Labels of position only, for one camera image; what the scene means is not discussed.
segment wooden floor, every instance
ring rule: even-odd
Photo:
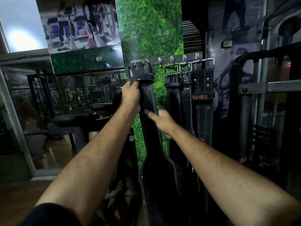
[[[51,181],[28,181],[0,188],[0,225],[16,226],[33,209]]]

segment gym machine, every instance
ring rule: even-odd
[[[202,63],[211,60],[213,68],[202,69]],[[164,69],[171,116],[193,135],[211,144],[214,59],[201,59],[199,53],[190,53],[133,60],[129,66],[131,83],[140,82],[139,117],[147,156],[139,177],[147,223],[199,225],[199,218],[206,214],[203,184],[173,140],[168,141],[168,155],[164,153],[161,133],[144,113],[148,109],[158,114],[151,68],[156,64]],[[175,67],[176,71],[167,72]]]
[[[240,56],[231,66],[231,83],[228,115],[228,146],[238,149],[232,155],[246,166],[279,184],[287,187],[287,177],[292,162],[293,149],[298,145],[301,120],[301,42],[261,50]],[[259,59],[275,57],[278,67],[282,66],[284,56],[291,60],[289,81],[261,82],[257,79]],[[247,60],[253,60],[253,82],[242,84],[242,70]],[[257,114],[258,96],[265,93],[288,92],[285,103],[284,130],[279,159],[274,159],[275,151],[273,129],[262,126]]]

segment human arm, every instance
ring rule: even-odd
[[[126,137],[140,111],[139,82],[122,87],[122,103],[100,133],[57,175],[37,205],[56,203],[87,225],[105,195]]]
[[[167,111],[146,114],[175,140],[234,225],[291,225],[301,217],[299,202],[288,193],[187,132]]]

